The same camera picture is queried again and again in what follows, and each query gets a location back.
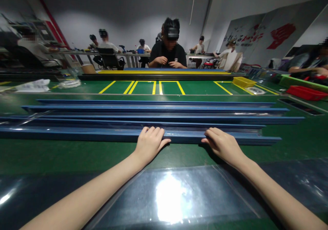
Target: black chair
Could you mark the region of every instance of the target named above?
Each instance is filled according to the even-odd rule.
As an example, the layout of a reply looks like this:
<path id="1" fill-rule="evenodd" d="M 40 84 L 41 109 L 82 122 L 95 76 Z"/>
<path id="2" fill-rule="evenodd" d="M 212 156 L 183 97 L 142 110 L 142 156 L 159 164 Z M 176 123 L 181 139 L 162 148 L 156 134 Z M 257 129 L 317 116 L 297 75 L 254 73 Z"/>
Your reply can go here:
<path id="1" fill-rule="evenodd" d="M 56 69 L 61 68 L 61 65 L 57 61 L 49 59 L 40 61 L 33 53 L 31 53 L 26 47 L 13 46 L 6 47 L 6 49 L 27 69 Z M 45 67 L 42 62 L 54 61 L 58 66 Z"/>
<path id="2" fill-rule="evenodd" d="M 118 59 L 112 48 L 97 48 L 97 50 L 102 58 L 104 63 L 103 67 L 105 69 L 107 69 L 107 67 L 111 68 L 112 70 L 114 67 L 116 67 L 118 70 L 124 69 L 124 58 L 121 57 Z"/>

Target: yellow plastic bin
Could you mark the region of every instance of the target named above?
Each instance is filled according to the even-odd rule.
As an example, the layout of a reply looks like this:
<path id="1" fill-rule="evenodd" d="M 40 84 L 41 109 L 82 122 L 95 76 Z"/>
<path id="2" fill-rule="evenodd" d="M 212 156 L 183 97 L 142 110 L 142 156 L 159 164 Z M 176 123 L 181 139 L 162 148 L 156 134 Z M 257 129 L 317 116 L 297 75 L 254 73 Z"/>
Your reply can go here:
<path id="1" fill-rule="evenodd" d="M 256 84 L 255 81 L 244 78 L 242 76 L 234 77 L 232 83 L 236 84 L 237 86 L 240 86 L 242 88 L 253 87 Z"/>

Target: person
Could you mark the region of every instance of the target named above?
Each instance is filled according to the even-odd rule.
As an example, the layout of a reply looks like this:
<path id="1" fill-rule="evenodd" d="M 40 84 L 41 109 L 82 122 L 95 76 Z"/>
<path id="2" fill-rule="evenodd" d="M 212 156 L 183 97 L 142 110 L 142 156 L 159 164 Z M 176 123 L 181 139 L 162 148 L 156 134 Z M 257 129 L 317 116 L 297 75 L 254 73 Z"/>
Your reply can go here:
<path id="1" fill-rule="evenodd" d="M 236 47 L 236 41 L 235 40 L 231 40 L 226 44 L 227 49 L 224 50 L 222 53 L 220 53 L 219 55 L 216 54 L 216 52 L 214 51 L 214 57 L 216 58 L 223 58 L 223 56 L 227 53 L 237 53 L 237 51 L 235 50 Z"/>
<path id="2" fill-rule="evenodd" d="M 58 48 L 46 47 L 41 44 L 41 41 L 37 40 L 35 32 L 28 28 L 22 28 L 18 31 L 22 35 L 22 39 L 17 41 L 18 46 L 27 48 L 33 53 L 45 67 L 63 66 L 62 61 L 59 59 L 49 58 L 46 53 L 56 53 Z"/>
<path id="3" fill-rule="evenodd" d="M 204 36 L 201 36 L 199 38 L 199 43 L 196 46 L 194 46 L 193 48 L 191 48 L 190 50 L 193 50 L 193 51 L 195 50 L 196 55 L 205 53 L 203 43 L 204 43 Z M 199 66 L 202 64 L 203 60 L 202 59 L 193 59 L 192 61 L 196 62 L 196 69 L 198 69 Z"/>
<path id="4" fill-rule="evenodd" d="M 164 22 L 162 41 L 157 42 L 150 54 L 149 68 L 187 68 L 186 53 L 178 44 L 180 23 L 167 18 Z"/>
<path id="5" fill-rule="evenodd" d="M 90 40 L 92 41 L 92 43 L 90 44 L 90 46 L 88 47 L 88 49 L 93 49 L 93 48 L 97 48 L 99 43 L 97 42 L 97 38 L 95 35 L 90 35 Z"/>
<path id="6" fill-rule="evenodd" d="M 151 49 L 148 45 L 145 44 L 145 40 L 144 39 L 140 39 L 139 40 L 140 45 L 137 46 L 137 50 L 138 49 L 143 49 L 145 52 L 150 53 Z M 149 63 L 149 59 L 148 57 L 140 57 L 139 62 L 141 63 L 141 68 L 145 68 L 146 64 Z"/>
<path id="7" fill-rule="evenodd" d="M 162 24 L 162 30 L 157 34 L 156 42 L 159 42 L 162 40 L 163 34 L 164 34 L 164 24 Z"/>
<path id="8" fill-rule="evenodd" d="M 266 200 L 286 229 L 327 230 L 328 226 L 284 188 L 269 177 L 258 164 L 246 157 L 235 138 L 218 128 L 204 133 L 215 155 L 249 180 Z M 73 191 L 21 230 L 81 229 L 129 179 L 150 163 L 170 139 L 163 139 L 164 129 L 144 127 L 136 148 L 122 162 Z"/>
<path id="9" fill-rule="evenodd" d="M 112 48 L 115 53 L 121 53 L 121 51 L 111 42 L 108 41 L 108 33 L 104 29 L 99 29 L 100 37 L 102 38 L 102 43 L 98 45 L 99 48 Z"/>
<path id="10" fill-rule="evenodd" d="M 297 55 L 287 63 L 283 64 L 279 70 L 289 73 L 302 73 L 307 71 L 315 72 L 328 77 L 328 44 L 318 45 L 308 53 Z"/>

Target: black t-shirt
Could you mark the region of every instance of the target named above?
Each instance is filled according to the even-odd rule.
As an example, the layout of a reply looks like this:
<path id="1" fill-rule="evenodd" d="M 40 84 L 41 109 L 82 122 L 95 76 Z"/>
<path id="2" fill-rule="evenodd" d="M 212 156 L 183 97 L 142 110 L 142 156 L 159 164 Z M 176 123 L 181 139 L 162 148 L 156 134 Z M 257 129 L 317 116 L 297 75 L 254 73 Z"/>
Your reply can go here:
<path id="1" fill-rule="evenodd" d="M 166 65 L 158 64 L 158 68 L 172 68 L 168 63 L 172 61 L 177 61 L 183 66 L 187 67 L 186 53 L 181 45 L 178 43 L 172 49 L 172 51 L 167 50 L 163 41 L 156 43 L 151 49 L 150 60 L 152 62 L 155 58 L 164 56 L 167 58 L 168 62 Z"/>

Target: red plastic bin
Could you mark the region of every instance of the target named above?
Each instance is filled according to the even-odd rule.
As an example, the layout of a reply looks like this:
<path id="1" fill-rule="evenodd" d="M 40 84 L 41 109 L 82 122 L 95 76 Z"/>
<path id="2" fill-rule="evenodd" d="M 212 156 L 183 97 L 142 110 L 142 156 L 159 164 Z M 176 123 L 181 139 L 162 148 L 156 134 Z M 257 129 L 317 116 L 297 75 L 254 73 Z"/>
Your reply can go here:
<path id="1" fill-rule="evenodd" d="M 287 90 L 287 93 L 295 95 L 305 100 L 312 100 L 312 101 L 318 101 L 328 96 L 327 93 L 303 86 L 290 86 L 290 88 Z"/>

